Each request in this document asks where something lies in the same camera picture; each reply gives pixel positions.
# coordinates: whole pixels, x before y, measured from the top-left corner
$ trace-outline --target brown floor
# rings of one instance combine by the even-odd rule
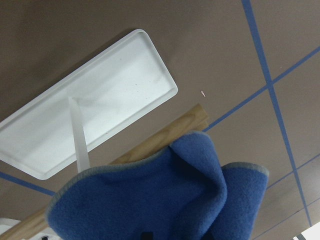
[[[290,239],[309,227],[308,216],[312,225],[320,221],[320,1],[252,0],[251,6],[254,18],[239,0],[2,0],[0,121],[130,31],[144,29],[179,92],[91,151],[91,165],[112,161],[200,103],[222,165],[244,161],[270,170],[252,239]],[[274,80],[269,90],[266,79]],[[77,170],[73,163],[41,181],[0,161],[0,172],[57,191]],[[0,218],[21,220],[50,198],[0,178]]]

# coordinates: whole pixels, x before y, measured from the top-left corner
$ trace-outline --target wooden handle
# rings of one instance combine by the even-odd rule
[[[37,233],[48,227],[45,219],[47,207],[42,208],[36,213],[28,216],[17,225],[0,235],[0,240],[21,240],[30,239]]]
[[[162,130],[158,131],[147,140],[143,141],[132,150],[119,157],[111,164],[124,164],[145,159],[158,152],[174,140],[180,138],[191,130],[201,131],[208,127],[208,115],[206,111],[197,104],[178,119],[171,122]],[[0,240],[30,239],[48,227],[45,220],[46,207],[27,217],[8,231],[0,235]]]
[[[184,115],[174,120],[168,126],[158,131],[156,134],[152,135],[110,164],[126,164],[145,159],[166,147],[174,140],[177,140],[187,132],[195,129],[203,130],[208,126],[206,123],[207,119],[208,115],[206,111],[200,104],[197,104]]]

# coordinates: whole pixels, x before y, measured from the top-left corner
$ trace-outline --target white tray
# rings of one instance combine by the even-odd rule
[[[148,34],[134,30],[0,122],[0,160],[48,179],[76,160],[69,97],[91,151],[177,92]]]

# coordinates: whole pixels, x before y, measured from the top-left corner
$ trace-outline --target white plastic stick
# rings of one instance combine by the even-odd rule
[[[69,107],[73,131],[74,148],[76,155],[76,165],[78,173],[89,169],[89,155],[87,150],[84,126],[82,122],[82,114],[76,100],[69,97]]]

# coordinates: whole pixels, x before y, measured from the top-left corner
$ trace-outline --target blue cloth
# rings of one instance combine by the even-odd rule
[[[46,218],[65,240],[248,240],[267,172],[221,168],[209,136],[192,132],[144,160],[81,172]]]

